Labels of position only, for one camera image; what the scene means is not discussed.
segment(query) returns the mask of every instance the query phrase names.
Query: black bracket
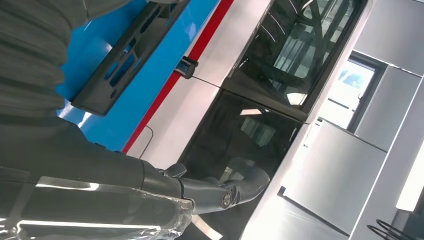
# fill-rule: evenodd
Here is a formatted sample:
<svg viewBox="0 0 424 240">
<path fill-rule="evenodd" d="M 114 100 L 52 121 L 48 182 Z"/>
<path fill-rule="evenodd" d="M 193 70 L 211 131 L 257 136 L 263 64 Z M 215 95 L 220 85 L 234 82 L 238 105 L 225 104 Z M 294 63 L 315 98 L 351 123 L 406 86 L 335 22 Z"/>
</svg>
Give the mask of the black bracket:
<svg viewBox="0 0 424 240">
<path fill-rule="evenodd" d="M 195 74 L 196 67 L 199 63 L 191 58 L 183 56 L 181 61 L 175 68 L 175 72 L 181 74 L 185 79 L 190 79 Z"/>
<path fill-rule="evenodd" d="M 71 101 L 72 105 L 92 114 L 108 114 L 189 2 L 149 2 Z"/>
</svg>

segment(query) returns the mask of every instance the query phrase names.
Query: red stripe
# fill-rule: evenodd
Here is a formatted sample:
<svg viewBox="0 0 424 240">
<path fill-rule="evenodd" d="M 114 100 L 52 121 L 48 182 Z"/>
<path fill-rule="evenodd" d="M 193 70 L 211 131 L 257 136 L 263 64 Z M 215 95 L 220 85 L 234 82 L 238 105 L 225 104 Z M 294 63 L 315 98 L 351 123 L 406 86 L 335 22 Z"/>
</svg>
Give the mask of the red stripe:
<svg viewBox="0 0 424 240">
<path fill-rule="evenodd" d="M 219 5 L 216 7 L 215 12 L 210 17 L 209 22 L 204 27 L 203 32 L 200 34 L 200 36 L 199 36 L 197 42 L 195 43 L 193 49 L 191 50 L 190 54 L 188 55 L 189 58 L 191 58 L 195 61 L 199 60 L 200 56 L 205 51 L 206 46 L 211 41 L 212 36 L 217 31 L 217 28 L 221 24 L 224 16 L 227 14 L 227 12 L 230 9 L 233 2 L 234 2 L 234 0 L 221 0 Z M 138 124 L 134 133 L 129 138 L 129 140 L 126 143 L 125 147 L 123 148 L 122 152 L 127 153 L 128 150 L 130 150 L 130 148 L 133 146 L 133 144 L 136 142 L 137 138 L 140 136 L 140 134 L 142 133 L 142 131 L 146 127 L 147 123 L 149 123 L 150 119 L 152 119 L 153 115 L 156 113 L 159 106 L 164 102 L 165 98 L 168 96 L 168 94 L 170 93 L 172 88 L 175 86 L 178 79 L 180 79 L 180 77 L 181 77 L 181 75 L 179 73 L 173 72 L 171 74 L 168 81 L 166 81 L 162 90 L 159 92 L 156 99 L 154 100 L 154 102 L 152 103 L 150 108 L 147 110 L 143 119 Z"/>
</svg>

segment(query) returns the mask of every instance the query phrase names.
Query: robotic arm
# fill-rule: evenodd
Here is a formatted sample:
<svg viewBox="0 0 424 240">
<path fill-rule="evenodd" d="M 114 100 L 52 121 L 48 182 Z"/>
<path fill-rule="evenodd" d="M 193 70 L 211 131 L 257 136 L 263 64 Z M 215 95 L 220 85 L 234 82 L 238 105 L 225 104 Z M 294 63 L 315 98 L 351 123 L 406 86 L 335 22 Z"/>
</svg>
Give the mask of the robotic arm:
<svg viewBox="0 0 424 240">
<path fill-rule="evenodd" d="M 128 1 L 1 2 L 0 240 L 133 239 L 131 228 L 175 238 L 191 214 L 250 201 L 269 183 L 260 169 L 221 185 L 181 178 L 180 164 L 158 170 L 108 151 L 56 116 L 72 30 Z"/>
</svg>

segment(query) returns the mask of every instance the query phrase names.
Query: window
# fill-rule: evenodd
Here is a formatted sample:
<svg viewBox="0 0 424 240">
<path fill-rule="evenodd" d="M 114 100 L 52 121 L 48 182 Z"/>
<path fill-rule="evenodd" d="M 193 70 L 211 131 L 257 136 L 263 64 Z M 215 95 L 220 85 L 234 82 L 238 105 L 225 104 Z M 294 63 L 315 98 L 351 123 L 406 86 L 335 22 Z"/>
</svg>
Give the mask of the window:
<svg viewBox="0 0 424 240">
<path fill-rule="evenodd" d="M 227 79 L 244 89 L 230 91 L 301 109 L 359 2 L 276 0 Z"/>
<path fill-rule="evenodd" d="M 301 127 L 299 121 L 223 90 L 208 110 L 180 158 L 186 178 L 242 180 L 252 167 L 272 178 Z M 239 239 L 260 197 L 226 211 L 200 217 L 223 240 Z M 208 240 L 189 227 L 179 239 Z"/>
<path fill-rule="evenodd" d="M 346 62 L 340 77 L 331 86 L 328 99 L 319 110 L 319 116 L 347 129 L 374 72 L 375 69 L 351 59 Z"/>
<path fill-rule="evenodd" d="M 331 86 L 318 116 L 354 133 L 386 67 L 385 63 L 353 52 Z"/>
</svg>

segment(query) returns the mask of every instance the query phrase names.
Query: screw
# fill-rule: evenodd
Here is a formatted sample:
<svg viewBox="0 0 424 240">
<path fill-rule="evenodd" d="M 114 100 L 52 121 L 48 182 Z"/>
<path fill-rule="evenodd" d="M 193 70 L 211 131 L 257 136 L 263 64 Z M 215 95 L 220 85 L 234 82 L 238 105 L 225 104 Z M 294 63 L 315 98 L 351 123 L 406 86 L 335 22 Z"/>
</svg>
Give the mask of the screw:
<svg viewBox="0 0 424 240">
<path fill-rule="evenodd" d="M 231 195 L 229 192 L 224 193 L 222 196 L 222 202 L 221 205 L 224 209 L 228 208 L 231 204 Z"/>
</svg>

